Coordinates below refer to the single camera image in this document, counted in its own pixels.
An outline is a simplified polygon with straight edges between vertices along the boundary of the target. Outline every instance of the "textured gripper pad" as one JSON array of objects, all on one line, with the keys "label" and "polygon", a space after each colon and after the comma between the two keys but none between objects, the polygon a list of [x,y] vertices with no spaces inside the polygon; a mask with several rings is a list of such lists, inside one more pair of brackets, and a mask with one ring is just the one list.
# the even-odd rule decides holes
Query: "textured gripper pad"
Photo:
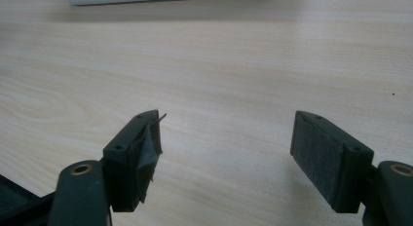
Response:
[{"label": "textured gripper pad", "polygon": [[358,211],[356,188],[370,170],[370,148],[321,116],[297,111],[290,152],[335,211]]}]

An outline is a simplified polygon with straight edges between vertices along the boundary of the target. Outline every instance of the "wooden table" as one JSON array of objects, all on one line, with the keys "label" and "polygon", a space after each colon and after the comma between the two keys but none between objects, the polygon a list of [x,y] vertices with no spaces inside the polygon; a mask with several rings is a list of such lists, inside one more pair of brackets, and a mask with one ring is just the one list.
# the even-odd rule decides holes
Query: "wooden table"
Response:
[{"label": "wooden table", "polygon": [[158,108],[165,153],[114,225],[361,225],[289,155],[320,114],[413,160],[413,0],[0,0],[0,171],[33,193]]}]

